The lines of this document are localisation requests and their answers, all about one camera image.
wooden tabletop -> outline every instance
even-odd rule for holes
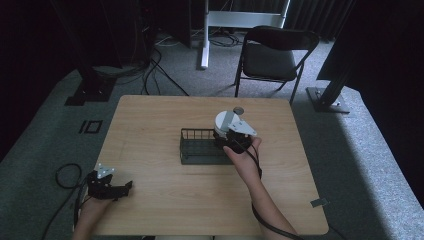
[[[123,96],[98,163],[111,184],[134,181],[111,204],[98,235],[260,235],[250,196],[232,165],[182,165],[182,128],[214,128],[234,107],[262,138],[262,181],[299,234],[325,234],[322,207],[290,105],[284,99]]]

chair seat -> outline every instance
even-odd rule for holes
[[[246,76],[291,81],[297,77],[292,51],[278,51],[261,44],[249,43],[243,58]]]

black curtain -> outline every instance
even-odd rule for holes
[[[357,0],[318,76],[361,93],[421,205],[423,16],[423,1]]]

